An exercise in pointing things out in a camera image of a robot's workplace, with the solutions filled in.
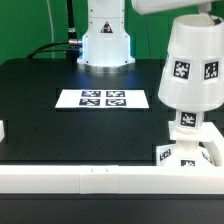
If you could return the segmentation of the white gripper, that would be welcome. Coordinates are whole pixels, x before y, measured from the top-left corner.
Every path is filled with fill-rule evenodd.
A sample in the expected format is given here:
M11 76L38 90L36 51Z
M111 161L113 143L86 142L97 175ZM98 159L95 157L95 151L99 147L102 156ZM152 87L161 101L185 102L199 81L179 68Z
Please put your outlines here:
M220 17L213 17L212 2L214 0L131 0L133 9L143 15L181 7L198 5L198 12L206 15L214 25L222 22Z

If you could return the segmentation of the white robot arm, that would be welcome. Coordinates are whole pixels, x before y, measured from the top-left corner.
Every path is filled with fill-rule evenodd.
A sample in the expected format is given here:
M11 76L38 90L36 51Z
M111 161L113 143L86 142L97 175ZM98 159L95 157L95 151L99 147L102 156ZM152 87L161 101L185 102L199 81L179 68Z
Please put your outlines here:
M218 0L131 0L140 15L197 5L207 13ZM125 30L125 0L87 0L88 29L82 37L82 54L77 59L82 70L116 73L132 68L130 36Z

